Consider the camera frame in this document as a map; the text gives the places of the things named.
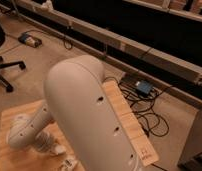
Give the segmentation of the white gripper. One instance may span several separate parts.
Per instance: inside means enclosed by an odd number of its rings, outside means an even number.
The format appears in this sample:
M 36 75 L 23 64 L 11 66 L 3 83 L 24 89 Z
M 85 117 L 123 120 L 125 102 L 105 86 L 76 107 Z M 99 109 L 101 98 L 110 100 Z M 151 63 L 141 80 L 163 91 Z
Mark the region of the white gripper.
M 40 153 L 48 152 L 54 144 L 54 136 L 50 132 L 42 131 L 36 136 L 34 148 Z

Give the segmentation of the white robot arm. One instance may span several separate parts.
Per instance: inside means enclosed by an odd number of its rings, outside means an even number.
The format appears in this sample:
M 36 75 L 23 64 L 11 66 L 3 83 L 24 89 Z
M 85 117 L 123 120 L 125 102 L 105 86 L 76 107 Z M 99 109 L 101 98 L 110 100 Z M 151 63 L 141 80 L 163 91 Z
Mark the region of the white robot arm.
M 39 144 L 54 121 L 85 171 L 142 171 L 139 156 L 103 89 L 104 66 L 91 55 L 54 65 L 44 81 L 45 101 L 32 116 L 16 116 L 7 143 Z

